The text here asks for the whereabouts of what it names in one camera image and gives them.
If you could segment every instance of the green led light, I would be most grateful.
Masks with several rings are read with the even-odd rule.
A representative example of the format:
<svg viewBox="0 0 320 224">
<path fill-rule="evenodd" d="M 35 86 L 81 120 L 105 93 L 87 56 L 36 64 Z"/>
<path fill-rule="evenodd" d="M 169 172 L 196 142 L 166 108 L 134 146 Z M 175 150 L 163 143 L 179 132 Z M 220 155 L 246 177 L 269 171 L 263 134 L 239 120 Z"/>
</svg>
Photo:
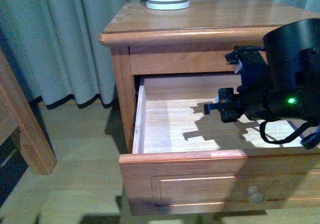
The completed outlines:
<svg viewBox="0 0 320 224">
<path fill-rule="evenodd" d="M 288 99 L 288 103 L 289 103 L 289 104 L 296 104 L 296 103 L 297 103 L 297 100 L 296 100 L 296 98 L 289 98 L 289 99 Z"/>
</svg>

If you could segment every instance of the nightstand top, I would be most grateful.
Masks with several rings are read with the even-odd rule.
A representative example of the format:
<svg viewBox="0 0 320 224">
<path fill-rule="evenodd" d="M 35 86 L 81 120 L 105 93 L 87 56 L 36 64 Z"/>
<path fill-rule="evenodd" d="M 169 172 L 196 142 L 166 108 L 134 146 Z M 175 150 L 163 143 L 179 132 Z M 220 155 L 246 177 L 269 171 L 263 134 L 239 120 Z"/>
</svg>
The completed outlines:
<svg viewBox="0 0 320 224">
<path fill-rule="evenodd" d="M 127 3 L 104 29 L 100 42 L 107 46 L 150 44 L 158 36 L 234 28 L 273 28 L 320 14 L 269 0 L 195 0 L 182 10 L 150 10 L 145 3 Z"/>
</svg>

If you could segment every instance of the wooden furniture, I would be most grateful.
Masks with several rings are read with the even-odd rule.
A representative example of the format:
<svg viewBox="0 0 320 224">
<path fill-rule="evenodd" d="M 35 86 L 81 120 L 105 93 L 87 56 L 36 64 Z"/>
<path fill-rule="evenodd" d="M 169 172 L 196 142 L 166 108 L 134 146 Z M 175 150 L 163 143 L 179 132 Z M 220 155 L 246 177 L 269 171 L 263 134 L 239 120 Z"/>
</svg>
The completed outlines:
<svg viewBox="0 0 320 224">
<path fill-rule="evenodd" d="M 0 144 L 10 135 L 34 174 L 50 174 L 56 157 L 0 49 Z"/>
<path fill-rule="evenodd" d="M 261 46 L 266 33 L 318 17 L 267 0 L 121 9 L 99 40 L 111 47 L 132 153 L 119 161 L 133 214 L 320 205 L 318 148 L 304 150 L 299 140 L 275 148 L 261 141 L 257 122 L 222 124 L 218 114 L 202 110 L 219 87 L 240 83 L 224 53 L 236 45 Z M 293 131 L 286 122 L 273 128 L 274 138 Z"/>
</svg>

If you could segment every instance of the lower drawer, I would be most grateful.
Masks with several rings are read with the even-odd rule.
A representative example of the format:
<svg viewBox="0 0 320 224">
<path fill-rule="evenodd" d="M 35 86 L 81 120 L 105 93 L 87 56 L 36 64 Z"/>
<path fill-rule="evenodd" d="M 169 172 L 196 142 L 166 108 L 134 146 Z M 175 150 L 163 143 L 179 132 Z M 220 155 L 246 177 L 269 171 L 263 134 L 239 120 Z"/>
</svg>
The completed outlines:
<svg viewBox="0 0 320 224">
<path fill-rule="evenodd" d="M 320 205 L 318 148 L 304 150 L 299 139 L 276 148 L 261 140 L 256 121 L 204 116 L 220 87 L 238 85 L 240 77 L 228 75 L 142 80 L 133 154 L 119 160 L 133 214 Z M 275 139 L 293 131 L 285 121 L 268 128 Z M 251 203 L 251 187 L 266 201 Z"/>
</svg>

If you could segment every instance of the black cable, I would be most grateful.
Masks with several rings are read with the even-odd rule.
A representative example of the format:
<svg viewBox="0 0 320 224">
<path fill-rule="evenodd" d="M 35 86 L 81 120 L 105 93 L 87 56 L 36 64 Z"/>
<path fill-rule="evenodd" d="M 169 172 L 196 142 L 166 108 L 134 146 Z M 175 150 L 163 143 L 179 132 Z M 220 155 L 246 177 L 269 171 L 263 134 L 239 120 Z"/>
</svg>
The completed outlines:
<svg viewBox="0 0 320 224">
<path fill-rule="evenodd" d="M 266 124 L 268 122 L 264 121 L 260 124 L 260 136 L 261 138 L 269 144 L 275 144 L 275 145 L 281 145 L 281 144 L 286 144 L 289 143 L 291 141 L 293 141 L 294 139 L 296 139 L 298 136 L 300 136 L 305 130 L 307 130 L 309 127 L 312 127 L 312 123 L 311 122 L 306 122 L 304 124 L 302 124 L 294 133 L 292 133 L 291 135 L 289 135 L 287 138 L 283 139 L 283 140 L 268 140 L 268 138 L 266 137 Z"/>
</svg>

